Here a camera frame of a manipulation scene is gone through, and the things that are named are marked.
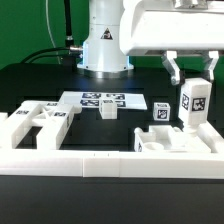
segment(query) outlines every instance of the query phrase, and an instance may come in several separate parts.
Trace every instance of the black table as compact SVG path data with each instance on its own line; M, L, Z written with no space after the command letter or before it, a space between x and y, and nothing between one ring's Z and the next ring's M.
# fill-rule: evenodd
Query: black table
M198 76L189 72L189 77ZM129 78L97 80L59 65L13 64L0 71L0 112L24 100L58 101L63 91L144 94L147 111L118 110L102 120L96 109L76 115L61 149L133 151L134 128L154 122L154 102L168 102L177 118L179 88L164 70L137 68ZM208 120L223 135L223 90L214 84ZM35 148L37 129L20 144ZM0 223L223 223L224 181L68 177L0 177Z

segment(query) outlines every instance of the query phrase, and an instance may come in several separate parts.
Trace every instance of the black cable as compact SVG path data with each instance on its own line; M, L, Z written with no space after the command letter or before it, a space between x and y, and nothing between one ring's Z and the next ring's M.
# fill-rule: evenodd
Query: black cable
M72 37L72 20L71 20L71 7L70 0L64 0L65 5L65 24L66 24L66 40L65 45L67 47L74 44Z
M59 54L59 55L56 55L56 54L41 55L41 56L38 56L38 57L33 58L31 61L29 61L29 64L33 63L34 61L36 61L36 60L38 60L40 58L53 58L53 57L62 57L62 56L65 56L65 54Z
M37 52L27 56L20 63L26 63L28 60L30 60L31 58L33 58L33 57L35 57L39 54L44 54L44 53L54 52L54 51L64 51L64 50L69 50L69 47L56 47L56 48L49 48L49 49L40 50L40 51L37 51Z

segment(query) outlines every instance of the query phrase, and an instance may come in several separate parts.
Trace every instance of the small white cube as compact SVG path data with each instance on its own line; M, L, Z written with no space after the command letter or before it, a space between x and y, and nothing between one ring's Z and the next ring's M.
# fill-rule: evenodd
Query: small white cube
M155 121L169 121L170 105L168 103L154 103L153 118Z
M113 98L101 97L99 111L102 119L117 119L117 103Z

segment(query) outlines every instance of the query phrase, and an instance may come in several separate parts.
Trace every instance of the marker sheet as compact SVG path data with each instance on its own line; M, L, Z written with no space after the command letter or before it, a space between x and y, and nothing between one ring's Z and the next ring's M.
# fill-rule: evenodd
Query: marker sheet
M120 109L147 110L143 94L65 91L59 103L74 105L81 103L83 108L98 108L101 97L113 98Z

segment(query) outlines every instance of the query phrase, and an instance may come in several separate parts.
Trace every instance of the tall white block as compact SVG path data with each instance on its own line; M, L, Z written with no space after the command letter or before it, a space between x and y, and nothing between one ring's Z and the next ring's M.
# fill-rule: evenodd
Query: tall white block
M208 116L212 84L202 78L186 79L181 87L179 118L184 125L205 123Z

